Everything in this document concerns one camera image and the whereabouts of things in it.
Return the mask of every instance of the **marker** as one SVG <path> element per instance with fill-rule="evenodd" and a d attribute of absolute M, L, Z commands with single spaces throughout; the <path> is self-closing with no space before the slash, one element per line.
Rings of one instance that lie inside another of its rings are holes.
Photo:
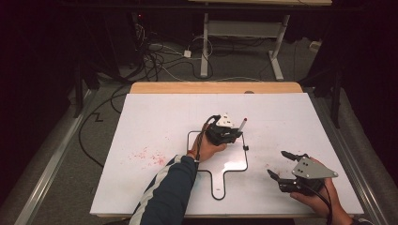
<path fill-rule="evenodd" d="M 240 125 L 239 129 L 237 130 L 237 132 L 240 132 L 240 131 L 243 129 L 243 126 L 245 126 L 246 121 L 248 121 L 248 118 L 245 118 L 245 119 L 242 121 L 242 124 Z"/>

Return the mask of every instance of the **white board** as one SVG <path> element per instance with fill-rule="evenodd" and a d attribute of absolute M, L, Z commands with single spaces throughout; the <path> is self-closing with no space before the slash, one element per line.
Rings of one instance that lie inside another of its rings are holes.
<path fill-rule="evenodd" d="M 225 196 L 212 196 L 208 172 L 199 172 L 187 216 L 263 215 L 303 217 L 313 211 L 281 193 L 267 169 L 295 178 L 297 162 L 281 155 L 307 153 L 339 174 L 333 182 L 348 214 L 363 210 L 307 94 L 131 94 L 107 157 L 91 214 L 130 216 L 153 176 L 178 154 L 185 154 L 187 134 L 214 114 L 248 118 L 243 129 L 248 168 L 224 174 Z M 230 145 L 223 152 L 237 145 Z"/>

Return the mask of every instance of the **robotic hand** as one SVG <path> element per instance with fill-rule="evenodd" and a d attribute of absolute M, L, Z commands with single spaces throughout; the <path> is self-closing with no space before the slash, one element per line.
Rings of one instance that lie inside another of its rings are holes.
<path fill-rule="evenodd" d="M 239 128 L 234 128 L 227 113 L 223 116 L 213 115 L 212 118 L 214 121 L 207 126 L 205 134 L 208 140 L 216 146 L 222 143 L 234 143 L 243 134 L 242 129 L 247 121 L 245 118 Z"/>
<path fill-rule="evenodd" d="M 299 192 L 311 196 L 324 186 L 324 178 L 338 176 L 324 165 L 312 161 L 307 154 L 298 156 L 282 151 L 282 155 L 296 160 L 298 165 L 292 171 L 296 179 L 282 179 L 275 172 L 268 170 L 270 177 L 278 182 L 281 192 Z"/>

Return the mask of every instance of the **table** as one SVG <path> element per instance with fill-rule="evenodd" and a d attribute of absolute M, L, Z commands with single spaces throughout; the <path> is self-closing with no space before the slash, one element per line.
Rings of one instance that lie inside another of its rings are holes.
<path fill-rule="evenodd" d="M 330 6 L 331 0 L 190 0 L 210 3 L 255 4 L 255 5 L 305 5 L 308 7 Z M 208 65 L 208 36 L 233 36 L 254 38 L 277 38 L 275 49 L 268 52 L 269 60 L 277 81 L 283 81 L 283 74 L 278 62 L 278 53 L 282 45 L 283 36 L 289 22 L 290 15 L 284 15 L 282 22 L 228 22 L 210 21 L 205 13 L 203 32 L 203 53 L 201 61 L 201 77 L 207 77 Z"/>
<path fill-rule="evenodd" d="M 267 175 L 267 168 L 270 168 L 281 173 L 281 177 L 288 178 L 288 170 L 293 169 L 295 163 L 280 154 L 280 151 L 288 149 L 298 154 L 305 151 L 340 174 L 335 185 L 343 189 L 343 207 L 349 214 L 363 213 L 316 112 L 311 108 L 311 101 L 297 83 L 138 82 L 130 92 L 91 214 L 129 217 L 146 185 L 164 166 L 167 158 L 185 153 L 185 140 L 179 141 L 181 138 L 178 137 L 186 137 L 189 130 L 206 120 L 202 118 L 204 114 L 218 113 L 219 109 L 238 117 L 241 117 L 239 110 L 248 109 L 243 111 L 249 118 L 244 131 L 247 132 L 245 141 L 251 147 L 247 154 L 249 168 L 245 172 L 225 174 L 227 190 L 221 201 L 211 197 L 209 174 L 199 172 L 187 208 L 187 218 L 313 217 L 311 209 L 281 193 L 276 182 Z M 209 94 L 213 92 L 228 94 Z M 258 103 L 265 106 L 256 106 L 258 109 L 253 111 L 252 105 Z M 228 146 L 228 149 L 234 149 L 234 145 Z"/>

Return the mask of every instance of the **hand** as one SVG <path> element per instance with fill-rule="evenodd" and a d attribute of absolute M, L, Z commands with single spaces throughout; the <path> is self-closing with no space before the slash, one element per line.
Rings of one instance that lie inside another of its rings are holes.
<path fill-rule="evenodd" d="M 319 162 L 318 160 L 316 160 L 312 157 L 311 157 L 311 160 L 313 160 L 319 164 L 322 164 L 321 162 Z M 331 208 L 333 211 L 332 224 L 333 225 L 351 224 L 352 218 L 346 213 L 346 211 L 341 206 L 336 187 L 333 185 L 331 178 L 325 179 L 325 186 L 328 189 L 328 191 L 326 190 L 325 187 L 323 187 L 319 191 L 319 194 L 321 194 L 326 200 L 329 200 L 329 197 L 330 197 Z M 290 197 L 292 197 L 293 199 L 296 199 L 297 201 L 299 201 L 301 203 L 304 203 L 304 204 L 310 206 L 314 210 L 314 212 L 317 213 L 320 217 L 322 217 L 322 218 L 328 217 L 329 209 L 326 206 L 326 204 L 321 199 L 319 199 L 318 196 L 316 196 L 316 195 L 306 196 L 301 193 L 292 192 L 292 193 L 290 193 Z"/>
<path fill-rule="evenodd" d="M 199 160 L 201 162 L 208 160 L 209 158 L 214 156 L 214 154 L 216 154 L 217 152 L 221 152 L 226 148 L 226 143 L 222 143 L 219 146 L 216 146 L 208 140 L 207 135 L 205 133 L 199 133 L 196 136 L 196 139 L 195 139 L 195 142 L 193 143 L 192 149 L 187 153 L 187 156 L 192 157 L 193 159 L 196 158 L 196 155 L 198 153 L 197 143 L 199 142 L 198 140 L 201 135 L 202 135 L 202 142 L 201 142 L 200 151 L 199 151 L 199 154 L 200 154 Z"/>

